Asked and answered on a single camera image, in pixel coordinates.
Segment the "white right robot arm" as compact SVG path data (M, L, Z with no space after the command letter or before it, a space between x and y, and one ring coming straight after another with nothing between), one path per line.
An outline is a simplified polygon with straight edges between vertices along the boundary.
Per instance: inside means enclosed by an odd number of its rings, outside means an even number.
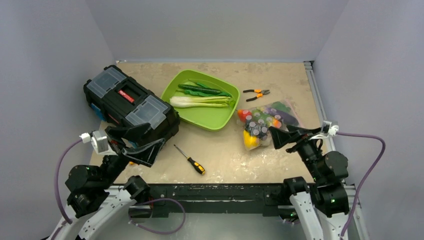
M339 131L335 123L306 129L289 125L287 130L274 126L269 132L275 149L293 144L286 152L298 153L313 178L308 185L302 177L286 178L279 196L292 204L308 240L342 240L350 206L343 180L348 177L348 159L338 151L322 151L324 139Z

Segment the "black grape bunch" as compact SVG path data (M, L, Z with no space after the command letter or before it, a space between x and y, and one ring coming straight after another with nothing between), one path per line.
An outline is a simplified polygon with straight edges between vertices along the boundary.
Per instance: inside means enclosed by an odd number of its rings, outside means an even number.
M266 140L271 125L272 123L270 121L264 119L259 119L258 121L250 120L244 125L244 130L249 132L251 136L257 136L260 140Z

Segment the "clear zip top bag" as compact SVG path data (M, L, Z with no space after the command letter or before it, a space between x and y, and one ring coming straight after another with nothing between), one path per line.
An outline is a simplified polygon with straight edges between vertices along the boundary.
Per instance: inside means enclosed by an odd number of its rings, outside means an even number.
M271 143L270 127L286 131L287 126L303 126L294 107L287 100L238 109L236 115L237 123L243 126L243 143L248 151Z

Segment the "purple eggplant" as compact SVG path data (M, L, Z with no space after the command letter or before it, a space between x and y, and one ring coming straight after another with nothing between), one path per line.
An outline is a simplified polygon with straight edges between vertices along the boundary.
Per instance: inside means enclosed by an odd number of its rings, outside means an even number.
M277 110L276 112L273 112L272 115L277 120L281 120L285 125L291 125L295 127L299 126L299 121L287 112Z

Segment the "green bok choy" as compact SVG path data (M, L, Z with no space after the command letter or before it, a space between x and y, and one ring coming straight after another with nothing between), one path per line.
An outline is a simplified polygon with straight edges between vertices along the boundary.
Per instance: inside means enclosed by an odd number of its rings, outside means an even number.
M281 101L273 102L270 107L272 109L276 109L278 111L286 112L286 113L290 113L291 110L292 110L287 104L285 104Z

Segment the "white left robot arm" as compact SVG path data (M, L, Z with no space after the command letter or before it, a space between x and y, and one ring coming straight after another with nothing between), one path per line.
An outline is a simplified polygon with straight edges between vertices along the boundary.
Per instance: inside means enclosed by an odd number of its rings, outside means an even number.
M130 162L150 167L166 140L158 138L136 148L125 141L146 140L152 134L150 123L130 127L111 127L85 132L60 156L56 165L54 193L62 219L49 236L50 240L89 240L113 218L128 210L132 204L150 204L150 186L141 176L131 176L117 194L110 187ZM70 191L63 205L59 194L59 170L66 154L79 143L89 143L103 157L100 165L76 165L65 181Z

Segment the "orange green mango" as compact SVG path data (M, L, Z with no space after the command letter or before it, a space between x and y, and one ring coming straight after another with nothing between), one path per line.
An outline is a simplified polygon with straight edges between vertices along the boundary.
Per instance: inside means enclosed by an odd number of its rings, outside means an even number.
M278 119L275 119L275 118L272 119L271 125L275 128L278 128L278 129L282 127L282 123Z

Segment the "yellow pear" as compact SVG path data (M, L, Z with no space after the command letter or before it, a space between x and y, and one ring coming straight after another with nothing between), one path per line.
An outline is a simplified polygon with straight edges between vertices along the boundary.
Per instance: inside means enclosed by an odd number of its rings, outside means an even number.
M252 150L260 145L260 139L255 135L250 135L246 130L243 131L243 142L247 150Z

